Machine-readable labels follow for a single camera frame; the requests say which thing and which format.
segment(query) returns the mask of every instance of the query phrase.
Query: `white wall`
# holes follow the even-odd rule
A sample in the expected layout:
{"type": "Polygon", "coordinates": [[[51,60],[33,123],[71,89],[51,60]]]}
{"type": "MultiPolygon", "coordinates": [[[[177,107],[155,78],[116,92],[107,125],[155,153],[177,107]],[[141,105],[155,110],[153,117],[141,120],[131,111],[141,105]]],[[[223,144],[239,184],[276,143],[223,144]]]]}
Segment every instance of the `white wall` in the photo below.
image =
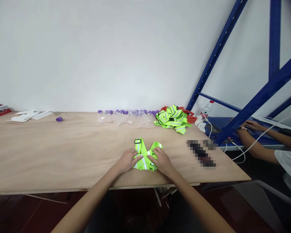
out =
{"type": "MultiPolygon", "coordinates": [[[[284,64],[291,3],[282,1],[284,64]]],[[[40,111],[186,107],[234,2],[1,0],[0,103],[40,111]]],[[[243,108],[267,82],[269,5],[248,1],[205,94],[243,108]]],[[[285,88],[261,114],[290,95],[291,81],[285,88]]],[[[193,110],[207,101],[199,97],[193,110]]],[[[211,112],[234,115],[218,104],[211,112]]]]}
{"type": "Polygon", "coordinates": [[[233,4],[0,0],[0,103],[50,111],[184,106],[233,4]]]}

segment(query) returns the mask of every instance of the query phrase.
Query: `purple object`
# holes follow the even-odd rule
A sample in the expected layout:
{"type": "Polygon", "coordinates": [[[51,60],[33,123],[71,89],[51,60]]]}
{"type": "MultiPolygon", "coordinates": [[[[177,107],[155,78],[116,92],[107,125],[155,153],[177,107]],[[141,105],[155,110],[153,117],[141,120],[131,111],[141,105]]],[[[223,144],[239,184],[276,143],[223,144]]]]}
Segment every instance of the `purple object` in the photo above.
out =
{"type": "Polygon", "coordinates": [[[56,118],[56,121],[57,121],[57,122],[61,122],[61,121],[63,121],[63,120],[64,120],[64,119],[63,119],[61,116],[59,116],[59,117],[56,118]]]}

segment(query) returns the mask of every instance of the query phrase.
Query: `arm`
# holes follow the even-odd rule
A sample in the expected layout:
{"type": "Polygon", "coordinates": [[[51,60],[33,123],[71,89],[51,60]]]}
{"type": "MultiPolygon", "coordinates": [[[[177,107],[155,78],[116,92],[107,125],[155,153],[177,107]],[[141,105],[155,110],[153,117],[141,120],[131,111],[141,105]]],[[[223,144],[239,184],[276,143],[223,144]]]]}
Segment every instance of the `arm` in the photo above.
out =
{"type": "MultiPolygon", "coordinates": [[[[249,121],[247,120],[245,122],[246,126],[249,126],[253,130],[258,130],[258,131],[266,131],[268,128],[260,125],[256,121],[249,121]]],[[[273,139],[279,141],[280,143],[284,144],[285,146],[291,148],[291,137],[286,136],[284,134],[278,133],[275,130],[270,129],[269,131],[266,132],[269,136],[271,136],[273,139]]]]}
{"type": "MultiPolygon", "coordinates": [[[[236,132],[245,148],[249,148],[255,142],[255,139],[248,133],[247,130],[240,129],[236,132]]],[[[275,157],[275,151],[264,148],[259,142],[256,142],[253,147],[251,147],[249,153],[257,159],[279,164],[275,157]]]]}
{"type": "Polygon", "coordinates": [[[143,158],[138,156],[133,159],[135,155],[137,152],[134,149],[125,151],[118,162],[72,207],[51,233],[82,233],[114,180],[143,158]]]}
{"type": "Polygon", "coordinates": [[[235,233],[221,215],[172,166],[170,159],[163,149],[157,147],[153,152],[156,154],[158,160],[154,159],[152,156],[148,156],[148,158],[157,166],[161,173],[165,174],[173,181],[179,192],[193,209],[206,232],[235,233]]]}

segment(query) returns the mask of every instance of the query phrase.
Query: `white cable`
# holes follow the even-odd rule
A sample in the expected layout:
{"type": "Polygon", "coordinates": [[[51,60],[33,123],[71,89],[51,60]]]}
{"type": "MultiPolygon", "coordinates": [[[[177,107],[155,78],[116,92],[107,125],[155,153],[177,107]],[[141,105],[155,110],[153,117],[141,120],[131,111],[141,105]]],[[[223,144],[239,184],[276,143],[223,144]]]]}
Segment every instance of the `white cable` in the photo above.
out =
{"type": "MultiPolygon", "coordinates": [[[[283,122],[284,120],[286,120],[286,119],[289,119],[291,117],[291,115],[290,116],[288,116],[288,117],[286,117],[286,118],[284,118],[284,119],[282,119],[281,121],[279,121],[278,123],[281,123],[281,122],[283,122]]],[[[242,155],[244,155],[246,152],[248,152],[253,146],[254,146],[254,144],[260,139],[260,137],[262,137],[264,134],[266,134],[266,132],[267,131],[269,131],[270,129],[272,129],[273,127],[274,127],[275,125],[273,125],[273,126],[271,126],[270,128],[268,128],[267,130],[265,130],[255,141],[254,141],[254,143],[245,151],[245,152],[243,152],[242,154],[240,154],[239,156],[237,156],[235,159],[237,159],[238,157],[240,157],[240,156],[242,156],[242,155]]]]}
{"type": "Polygon", "coordinates": [[[242,154],[241,155],[239,155],[239,156],[237,156],[236,158],[234,158],[234,159],[232,159],[232,160],[235,160],[235,159],[237,159],[237,158],[239,158],[240,156],[242,156],[243,155],[243,161],[242,162],[239,162],[239,163],[243,163],[243,162],[245,162],[246,161],[246,155],[245,155],[245,153],[243,152],[243,150],[236,144],[236,143],[234,143],[234,142],[232,142],[238,149],[240,149],[241,151],[242,151],[242,154]]]}
{"type": "Polygon", "coordinates": [[[227,143],[225,144],[225,151],[223,151],[224,153],[226,152],[226,150],[227,150],[227,143]]]}
{"type": "Polygon", "coordinates": [[[210,138],[210,135],[211,135],[211,132],[212,132],[212,124],[209,122],[209,120],[208,120],[207,118],[205,118],[205,120],[208,121],[208,123],[209,123],[210,126],[211,126],[210,134],[209,134],[209,136],[208,136],[208,138],[210,138]]]}

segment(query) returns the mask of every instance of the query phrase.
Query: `wooden table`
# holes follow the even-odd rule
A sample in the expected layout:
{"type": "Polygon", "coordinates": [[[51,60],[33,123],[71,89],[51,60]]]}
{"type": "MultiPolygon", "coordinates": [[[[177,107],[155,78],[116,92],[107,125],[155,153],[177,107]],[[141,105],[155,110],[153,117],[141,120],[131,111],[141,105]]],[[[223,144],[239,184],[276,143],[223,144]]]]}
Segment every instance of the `wooden table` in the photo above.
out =
{"type": "MultiPolygon", "coordinates": [[[[208,139],[195,125],[185,135],[174,129],[136,128],[114,123],[96,126],[97,113],[52,114],[25,123],[0,117],[0,194],[81,191],[91,188],[116,163],[134,139],[143,138],[149,150],[154,141],[164,146],[174,167],[191,184],[244,181],[250,177],[219,148],[209,154],[216,167],[201,166],[187,140],[208,139]]],[[[162,187],[172,182],[158,171],[132,169],[113,188],[162,187]]]]}

